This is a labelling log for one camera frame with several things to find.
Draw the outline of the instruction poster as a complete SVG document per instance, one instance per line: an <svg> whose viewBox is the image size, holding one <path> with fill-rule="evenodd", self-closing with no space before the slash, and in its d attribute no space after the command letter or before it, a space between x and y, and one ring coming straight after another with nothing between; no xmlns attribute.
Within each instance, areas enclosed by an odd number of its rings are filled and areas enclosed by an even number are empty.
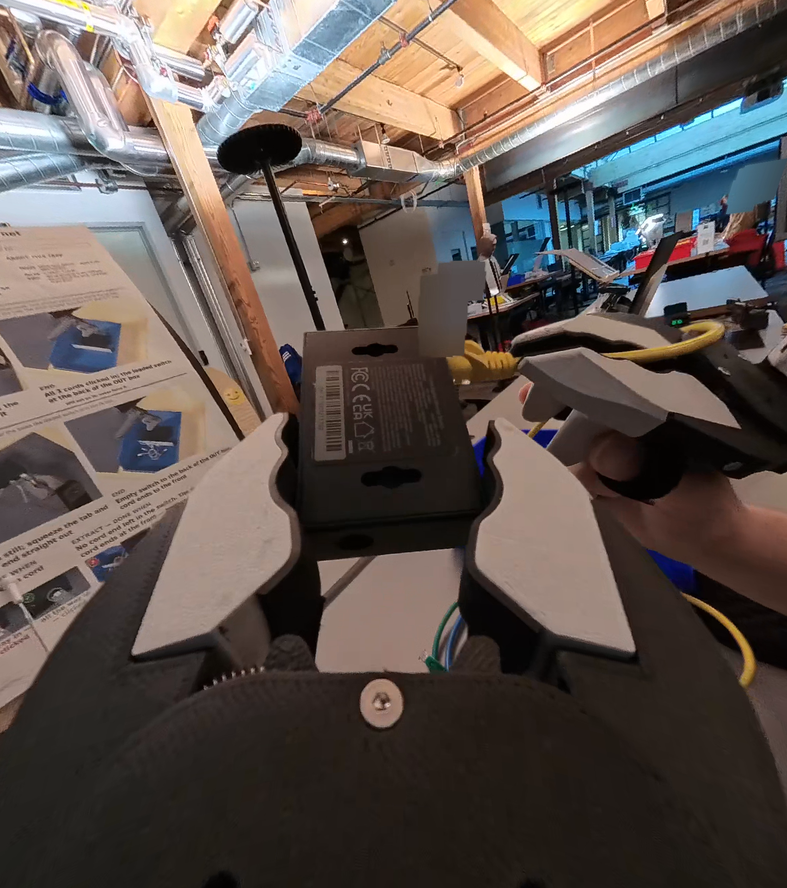
<svg viewBox="0 0 787 888"><path fill-rule="evenodd" d="M87 228L0 228L0 732L79 611L241 439Z"/></svg>

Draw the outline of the white door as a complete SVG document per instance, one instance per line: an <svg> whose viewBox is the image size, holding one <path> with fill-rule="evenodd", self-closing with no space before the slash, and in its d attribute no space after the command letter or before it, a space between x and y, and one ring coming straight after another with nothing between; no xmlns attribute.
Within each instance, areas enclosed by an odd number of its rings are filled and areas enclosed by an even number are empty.
<svg viewBox="0 0 787 888"><path fill-rule="evenodd" d="M183 338L186 330L164 268L142 225L89 227L155 311Z"/></svg>

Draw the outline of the red storage bins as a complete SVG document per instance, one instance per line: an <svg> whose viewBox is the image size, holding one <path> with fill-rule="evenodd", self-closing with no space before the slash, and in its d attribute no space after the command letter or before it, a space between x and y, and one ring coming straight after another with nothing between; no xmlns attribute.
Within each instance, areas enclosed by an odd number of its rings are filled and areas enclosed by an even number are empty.
<svg viewBox="0 0 787 888"><path fill-rule="evenodd" d="M721 268L745 266L758 267L767 254L768 237L755 229L744 229L731 240L723 240L718 249L709 253L694 253L697 236L679 238L668 262L668 275L677 278L681 275L709 272Z"/></svg>

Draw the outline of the person's right hand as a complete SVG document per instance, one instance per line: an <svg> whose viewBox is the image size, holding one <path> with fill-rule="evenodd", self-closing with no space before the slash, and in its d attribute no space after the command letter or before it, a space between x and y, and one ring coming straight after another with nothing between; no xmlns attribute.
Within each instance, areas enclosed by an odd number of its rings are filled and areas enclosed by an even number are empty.
<svg viewBox="0 0 787 888"><path fill-rule="evenodd" d="M604 484L604 479L634 481L643 459L640 441L604 432L591 443L586 460L570 471L600 508L645 548L697 566L702 556L722 549L750 515L729 480L718 474L687 474L670 494L650 503L617 494Z"/></svg>

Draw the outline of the wooden support post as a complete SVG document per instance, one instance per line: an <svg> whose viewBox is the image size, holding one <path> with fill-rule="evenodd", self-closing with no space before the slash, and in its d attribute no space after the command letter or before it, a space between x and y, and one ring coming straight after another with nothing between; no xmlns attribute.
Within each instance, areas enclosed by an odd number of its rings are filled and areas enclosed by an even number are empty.
<svg viewBox="0 0 787 888"><path fill-rule="evenodd" d="M144 96L197 227L210 247L252 364L274 413L297 415L299 401L241 249L190 109Z"/></svg>

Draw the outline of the long spiral ceiling duct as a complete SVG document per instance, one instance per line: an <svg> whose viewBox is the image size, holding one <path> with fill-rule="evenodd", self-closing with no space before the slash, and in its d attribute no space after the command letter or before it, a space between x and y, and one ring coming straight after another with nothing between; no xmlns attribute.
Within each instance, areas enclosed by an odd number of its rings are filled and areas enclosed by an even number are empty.
<svg viewBox="0 0 787 888"><path fill-rule="evenodd" d="M407 149L362 142L352 173L384 182L449 181L524 146L541 150L545 164L751 78L765 70L765 53L760 29L731 37L720 30L700 31L586 95L565 97L555 109L483 148L430 161Z"/></svg>

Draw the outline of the blue plastic bin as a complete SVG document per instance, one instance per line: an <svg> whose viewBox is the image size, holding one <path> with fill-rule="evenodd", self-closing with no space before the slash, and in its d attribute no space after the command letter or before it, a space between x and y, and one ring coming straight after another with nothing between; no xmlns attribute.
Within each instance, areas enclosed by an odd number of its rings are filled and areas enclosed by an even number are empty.
<svg viewBox="0 0 787 888"><path fill-rule="evenodd" d="M526 427L521 429L526 435L530 436L539 446L547 448L553 441L556 429L548 429L542 426ZM473 452L478 466L480 476L485 473L484 454L486 450L486 435L473 435ZM682 593L695 595L697 591L696 574L692 567L685 563L675 561L665 557L665 555L650 549L648 554L654 560L656 565L668 577L668 579Z"/></svg>

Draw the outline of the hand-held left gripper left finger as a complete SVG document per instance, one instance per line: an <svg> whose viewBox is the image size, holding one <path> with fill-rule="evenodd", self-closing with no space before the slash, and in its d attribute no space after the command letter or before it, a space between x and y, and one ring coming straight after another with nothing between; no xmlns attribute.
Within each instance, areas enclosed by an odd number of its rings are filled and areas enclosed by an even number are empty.
<svg viewBox="0 0 787 888"><path fill-rule="evenodd" d="M141 626L136 660L216 649L263 660L271 642L264 597L296 567L301 533L281 492L289 458L278 413L226 453L196 484L180 514Z"/></svg>

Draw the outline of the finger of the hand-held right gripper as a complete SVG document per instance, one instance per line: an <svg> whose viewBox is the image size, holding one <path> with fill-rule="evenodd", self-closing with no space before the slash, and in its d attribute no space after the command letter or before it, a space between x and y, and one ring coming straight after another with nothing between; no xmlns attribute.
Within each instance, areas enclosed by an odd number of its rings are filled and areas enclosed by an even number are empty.
<svg viewBox="0 0 787 888"><path fill-rule="evenodd" d="M740 428L715 394L679 371L656 373L586 348L525 358L519 371L553 402L624 435L648 434L674 416Z"/></svg>
<svg viewBox="0 0 787 888"><path fill-rule="evenodd" d="M682 328L672 328L660 318L583 313L521 333L512 339L510 353L515 357L528 357L579 347L598 353L625 352L675 345L686 340L687 334Z"/></svg>

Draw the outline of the grey table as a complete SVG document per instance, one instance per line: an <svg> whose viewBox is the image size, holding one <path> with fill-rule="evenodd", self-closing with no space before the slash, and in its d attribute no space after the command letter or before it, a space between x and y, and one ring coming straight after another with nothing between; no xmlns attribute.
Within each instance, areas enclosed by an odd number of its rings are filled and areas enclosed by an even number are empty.
<svg viewBox="0 0 787 888"><path fill-rule="evenodd" d="M686 304L692 314L726 307L728 300L750 303L767 298L766 291L748 268L734 266L662 283L642 316L663 317L666 307L678 304Z"/></svg>

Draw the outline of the person's right forearm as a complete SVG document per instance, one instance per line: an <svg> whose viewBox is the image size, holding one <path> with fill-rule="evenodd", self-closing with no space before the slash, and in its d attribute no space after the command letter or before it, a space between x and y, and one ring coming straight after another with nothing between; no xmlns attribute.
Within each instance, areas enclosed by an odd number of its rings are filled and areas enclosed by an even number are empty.
<svg viewBox="0 0 787 888"><path fill-rule="evenodd" d="M739 504L670 529L650 546L787 616L787 513Z"/></svg>

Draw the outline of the foil wrapped rectangular duct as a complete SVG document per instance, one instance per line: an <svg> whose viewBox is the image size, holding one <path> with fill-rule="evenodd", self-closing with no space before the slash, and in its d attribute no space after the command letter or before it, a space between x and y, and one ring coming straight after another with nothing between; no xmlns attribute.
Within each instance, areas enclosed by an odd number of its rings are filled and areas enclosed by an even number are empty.
<svg viewBox="0 0 787 888"><path fill-rule="evenodd" d="M394 1L266 2L220 62L197 124L202 143L218 146L252 117L283 109L336 61Z"/></svg>

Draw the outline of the wooden poster board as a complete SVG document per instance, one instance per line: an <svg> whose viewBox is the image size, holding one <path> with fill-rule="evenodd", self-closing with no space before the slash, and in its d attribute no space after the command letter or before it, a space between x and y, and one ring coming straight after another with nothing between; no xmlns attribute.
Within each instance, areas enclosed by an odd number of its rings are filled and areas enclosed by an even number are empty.
<svg viewBox="0 0 787 888"><path fill-rule="evenodd" d="M210 383L221 399L221 403L233 417L234 423L248 437L258 428L262 420L246 396L243 387L227 373L206 366L203 368Z"/></svg>

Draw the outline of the black network switch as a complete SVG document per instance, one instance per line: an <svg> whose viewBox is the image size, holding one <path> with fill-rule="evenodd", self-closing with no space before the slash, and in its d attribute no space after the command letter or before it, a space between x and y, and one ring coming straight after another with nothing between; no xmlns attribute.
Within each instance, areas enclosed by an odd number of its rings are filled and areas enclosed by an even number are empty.
<svg viewBox="0 0 787 888"><path fill-rule="evenodd" d="M319 561L466 546L483 485L444 359L416 327L309 332L296 512Z"/></svg>

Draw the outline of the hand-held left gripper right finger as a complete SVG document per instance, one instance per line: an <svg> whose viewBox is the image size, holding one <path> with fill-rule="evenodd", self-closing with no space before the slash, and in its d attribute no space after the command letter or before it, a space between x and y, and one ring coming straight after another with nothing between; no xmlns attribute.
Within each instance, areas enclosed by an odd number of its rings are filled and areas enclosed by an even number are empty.
<svg viewBox="0 0 787 888"><path fill-rule="evenodd" d="M504 418L488 425L488 508L471 531L476 581L555 649L631 660L632 629L589 493Z"/></svg>

